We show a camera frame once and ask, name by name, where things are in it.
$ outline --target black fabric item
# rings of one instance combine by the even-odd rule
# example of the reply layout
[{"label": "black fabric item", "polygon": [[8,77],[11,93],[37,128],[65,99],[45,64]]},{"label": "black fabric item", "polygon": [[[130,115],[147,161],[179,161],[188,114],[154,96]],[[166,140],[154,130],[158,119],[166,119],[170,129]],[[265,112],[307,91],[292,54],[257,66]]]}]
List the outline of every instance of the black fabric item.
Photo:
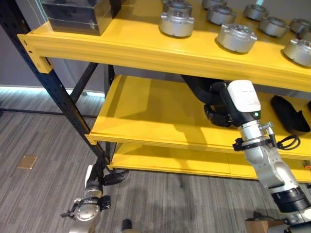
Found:
[{"label": "black fabric item", "polygon": [[311,131],[302,111],[296,112],[291,103],[283,97],[273,96],[271,105],[287,132],[294,135],[304,135]]}]

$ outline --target metal block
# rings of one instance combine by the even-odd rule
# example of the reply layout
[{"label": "metal block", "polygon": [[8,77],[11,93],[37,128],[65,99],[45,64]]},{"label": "metal block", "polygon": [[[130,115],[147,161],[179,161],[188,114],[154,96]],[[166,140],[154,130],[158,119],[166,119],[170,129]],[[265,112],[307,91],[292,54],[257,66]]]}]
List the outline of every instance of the metal block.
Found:
[{"label": "metal block", "polygon": [[214,6],[226,6],[227,1],[226,0],[203,0],[202,6],[204,9],[208,9]]},{"label": "metal block", "polygon": [[228,6],[214,6],[207,10],[207,20],[217,24],[233,23],[237,14]]},{"label": "metal block", "polygon": [[304,30],[298,36],[300,39],[307,40],[311,42],[311,27],[304,28]]},{"label": "metal block", "polygon": [[283,49],[283,53],[294,63],[311,67],[311,42],[307,40],[291,40]]},{"label": "metal block", "polygon": [[240,24],[223,24],[216,41],[224,48],[247,53],[253,47],[257,36],[248,27]]},{"label": "metal block", "polygon": [[305,28],[311,27],[311,22],[303,18],[294,18],[290,23],[291,30],[299,35]]},{"label": "metal block", "polygon": [[168,11],[180,11],[191,16],[192,5],[185,0],[164,0],[162,12],[167,13]]},{"label": "metal block", "polygon": [[263,17],[260,21],[259,29],[267,35],[282,37],[290,30],[290,27],[280,18]]},{"label": "metal block", "polygon": [[194,22],[194,18],[190,17],[188,13],[179,11],[163,12],[159,28],[167,35],[186,37],[192,34]]},{"label": "metal block", "polygon": [[268,16],[269,11],[261,5],[252,4],[245,7],[243,14],[246,18],[260,21],[263,17]]},{"label": "metal block", "polygon": [[112,21],[109,0],[42,0],[54,31],[101,35]]}]

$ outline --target yellow shelf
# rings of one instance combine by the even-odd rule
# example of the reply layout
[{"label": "yellow shelf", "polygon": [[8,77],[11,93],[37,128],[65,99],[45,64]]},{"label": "yellow shelf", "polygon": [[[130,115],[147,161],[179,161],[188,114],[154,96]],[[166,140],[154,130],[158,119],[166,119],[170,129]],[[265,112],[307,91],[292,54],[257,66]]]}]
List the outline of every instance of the yellow shelf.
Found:
[{"label": "yellow shelf", "polygon": [[[284,161],[299,182],[311,181],[311,171],[303,168],[302,161]],[[117,144],[109,167],[257,179],[254,169],[246,162],[244,155],[239,153],[204,152],[133,143]]]},{"label": "yellow shelf", "polygon": [[[261,121],[274,124],[276,139],[288,136],[270,106],[273,95],[259,94]],[[286,98],[297,110],[303,110],[311,125],[307,100]],[[191,150],[233,153],[232,144],[240,137],[236,128],[212,125],[204,113],[204,104],[185,83],[116,76],[89,135],[97,141],[138,143]],[[301,136],[300,147],[281,150],[282,158],[311,159],[311,133]]]},{"label": "yellow shelf", "polygon": [[224,51],[214,42],[219,26],[206,22],[199,1],[189,0],[196,19],[191,37],[176,39],[158,29],[161,0],[126,0],[102,36],[54,32],[49,22],[27,35],[18,35],[38,70],[52,68],[44,57],[73,59],[311,91],[311,69],[285,59],[280,50],[294,38],[267,36],[258,22],[242,17],[236,23],[254,30],[259,38],[245,55]]}]

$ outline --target black object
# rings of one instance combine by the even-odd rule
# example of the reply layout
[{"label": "black object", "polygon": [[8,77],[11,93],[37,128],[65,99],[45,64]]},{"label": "black object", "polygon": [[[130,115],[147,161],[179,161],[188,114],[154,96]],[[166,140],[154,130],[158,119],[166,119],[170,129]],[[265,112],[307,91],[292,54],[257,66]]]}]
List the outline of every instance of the black object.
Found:
[{"label": "black object", "polygon": [[[283,145],[284,142],[291,140],[291,139],[293,139],[293,141],[290,144],[285,145],[285,146]],[[277,143],[276,143],[276,139],[275,139],[274,135],[267,140],[252,143],[252,144],[249,144],[246,146],[242,146],[243,139],[241,137],[235,139],[235,142],[236,143],[234,143],[232,145],[234,151],[243,151],[243,150],[247,150],[247,149],[254,148],[254,147],[268,145],[269,143],[271,143],[273,147],[276,147],[280,150],[293,150],[293,149],[296,149],[297,147],[300,146],[300,139],[296,135],[290,135],[288,137],[285,137],[283,140],[281,140]]]},{"label": "black object", "polygon": [[129,219],[125,219],[122,221],[121,231],[132,229],[132,221]]},{"label": "black object", "polygon": [[111,207],[111,197],[109,195],[105,195],[100,198],[99,200],[99,209],[102,210],[108,210]]},{"label": "black object", "polygon": [[112,173],[105,175],[104,180],[103,180],[103,185],[104,186],[109,186],[109,185],[115,185],[118,183],[121,183],[122,181],[125,180],[129,173],[129,170],[124,170],[119,173]]},{"label": "black object", "polygon": [[204,105],[204,111],[208,119],[212,122],[212,124],[221,126],[221,127],[229,127],[230,117],[229,114],[222,114],[217,111],[214,111],[210,105]]},{"label": "black object", "polygon": [[280,209],[280,212],[283,213],[304,210],[311,206],[300,187],[292,188],[279,193],[273,193],[272,197]]},{"label": "black object", "polygon": [[[293,141],[288,144],[288,145],[283,145],[284,142],[293,139]],[[283,140],[279,141],[277,143],[277,148],[281,149],[281,150],[293,150],[296,149],[297,147],[300,146],[300,139],[297,135],[290,135],[288,137],[285,137]]]},{"label": "black object", "polygon": [[249,145],[246,145],[246,146],[242,146],[242,143],[243,143],[242,138],[239,137],[239,138],[235,139],[235,141],[236,141],[236,143],[232,145],[234,151],[247,150],[247,149],[251,149],[251,148],[254,148],[254,147],[260,147],[260,146],[263,146],[263,145],[268,145],[269,143],[271,143],[271,139],[267,139],[267,140],[264,140],[264,141],[260,141],[260,142],[252,143],[252,144],[249,144]]},{"label": "black object", "polygon": [[296,112],[291,103],[283,97],[273,96],[271,105],[287,132],[294,135],[304,135],[310,132],[310,126],[302,115],[302,111]]},{"label": "black object", "polygon": [[[76,105],[68,95],[55,71],[52,70],[49,74],[39,73],[29,55],[25,51],[23,45],[19,41],[17,34],[27,34],[30,32],[30,28],[14,0],[0,1],[0,24],[34,75],[38,78],[40,83],[47,90],[48,94],[52,97],[62,113],[91,148],[94,154],[97,157],[107,156],[109,153],[106,151],[105,154],[98,143],[96,145],[91,145],[85,137],[85,134],[90,133],[90,129],[82,118]],[[109,164],[108,157],[105,157],[105,162]]]},{"label": "black object", "polygon": [[54,31],[101,35],[112,21],[109,0],[41,0]]},{"label": "black object", "polygon": [[86,70],[84,71],[83,75],[81,76],[81,78],[79,79],[78,83],[76,84],[76,86],[74,87],[70,97],[72,98],[72,101],[74,103],[76,103],[80,97],[80,95],[82,94],[87,82],[89,81],[89,79],[91,78],[92,74],[94,73],[96,67],[97,67],[98,63],[94,63],[91,62]]}]

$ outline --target black metal upright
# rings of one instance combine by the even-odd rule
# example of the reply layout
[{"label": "black metal upright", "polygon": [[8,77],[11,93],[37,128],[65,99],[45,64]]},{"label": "black metal upright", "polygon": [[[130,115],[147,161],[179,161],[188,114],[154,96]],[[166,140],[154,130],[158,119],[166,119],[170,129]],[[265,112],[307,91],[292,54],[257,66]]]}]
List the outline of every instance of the black metal upright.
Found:
[{"label": "black metal upright", "polygon": [[97,157],[104,156],[105,161],[108,164],[109,155],[105,155],[105,152],[99,144],[91,145],[86,139],[85,134],[89,134],[90,129],[81,116],[74,101],[65,90],[55,71],[52,70],[49,74],[40,73],[19,41],[17,34],[27,34],[30,32],[30,28],[15,0],[0,1],[0,24],[42,86],[47,90],[49,95],[64,113],[69,122],[74,126],[79,135],[84,139],[95,155]]}]

